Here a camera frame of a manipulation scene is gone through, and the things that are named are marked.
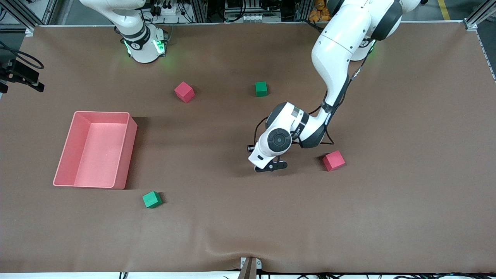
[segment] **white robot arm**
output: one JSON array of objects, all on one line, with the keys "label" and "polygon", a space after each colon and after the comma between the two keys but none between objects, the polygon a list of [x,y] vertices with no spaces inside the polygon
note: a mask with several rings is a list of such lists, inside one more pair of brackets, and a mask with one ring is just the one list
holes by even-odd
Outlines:
[{"label": "white robot arm", "polygon": [[327,86],[327,94],[316,117],[291,103],[277,105],[265,123],[265,132],[252,149],[250,162],[257,172],[285,168],[279,156],[292,142],[302,148],[318,146],[327,131],[327,125],[336,112],[348,87],[348,65],[353,54],[367,36],[383,40],[391,35],[401,21],[403,11],[415,6],[408,1],[404,9],[398,0],[330,0],[333,15],[317,39],[311,53],[313,66]]},{"label": "white robot arm", "polygon": [[127,52],[140,63],[149,63],[165,54],[164,31],[145,24],[139,11],[145,0],[80,0],[108,18],[124,37]]}]

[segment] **yellow line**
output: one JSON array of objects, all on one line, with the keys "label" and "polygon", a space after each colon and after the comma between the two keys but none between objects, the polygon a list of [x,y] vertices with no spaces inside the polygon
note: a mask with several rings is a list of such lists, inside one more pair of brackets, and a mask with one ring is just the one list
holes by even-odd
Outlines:
[{"label": "yellow line", "polygon": [[441,9],[442,18],[444,18],[444,20],[451,20],[444,0],[437,0],[437,3],[439,4],[439,8]]}]

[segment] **rectangular tray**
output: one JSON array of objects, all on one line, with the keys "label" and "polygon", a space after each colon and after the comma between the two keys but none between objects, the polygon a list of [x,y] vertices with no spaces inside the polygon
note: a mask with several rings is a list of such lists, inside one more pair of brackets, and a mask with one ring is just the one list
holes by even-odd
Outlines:
[{"label": "rectangular tray", "polygon": [[124,189],[137,127],[127,112],[76,111],[54,186]]}]

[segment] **brown table surface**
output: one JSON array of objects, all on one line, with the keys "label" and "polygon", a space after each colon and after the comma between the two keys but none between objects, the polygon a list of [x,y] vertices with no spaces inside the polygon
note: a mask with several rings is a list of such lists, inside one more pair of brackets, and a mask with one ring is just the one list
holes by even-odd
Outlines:
[{"label": "brown table surface", "polygon": [[[254,172],[258,121],[323,98],[317,36],[178,26],[167,57],[142,65],[111,28],[36,28],[22,50],[45,63],[46,90],[12,84],[0,101],[0,272],[228,270],[242,256],[272,272],[496,271],[496,85],[461,23],[402,24],[351,84],[336,145],[294,146],[287,169]],[[138,123],[126,190],[52,186],[76,110]],[[335,150],[346,166],[327,172]],[[149,191],[166,203],[146,209]]]}]

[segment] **cube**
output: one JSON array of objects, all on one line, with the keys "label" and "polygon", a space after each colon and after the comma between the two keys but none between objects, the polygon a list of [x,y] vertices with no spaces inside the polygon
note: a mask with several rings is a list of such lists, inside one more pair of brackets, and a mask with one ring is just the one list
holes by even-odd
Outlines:
[{"label": "cube", "polygon": [[157,206],[162,204],[162,199],[160,198],[160,195],[155,191],[152,191],[144,195],[143,201],[145,202],[145,206],[149,209],[156,208]]},{"label": "cube", "polygon": [[267,96],[267,83],[265,81],[255,82],[255,91],[257,97]]},{"label": "cube", "polygon": [[194,97],[193,88],[184,81],[174,89],[174,92],[184,103],[188,103]]},{"label": "cube", "polygon": [[340,166],[344,165],[343,156],[341,156],[341,153],[338,150],[327,154],[324,157],[323,161],[325,167],[327,168],[327,171],[337,169]]}]

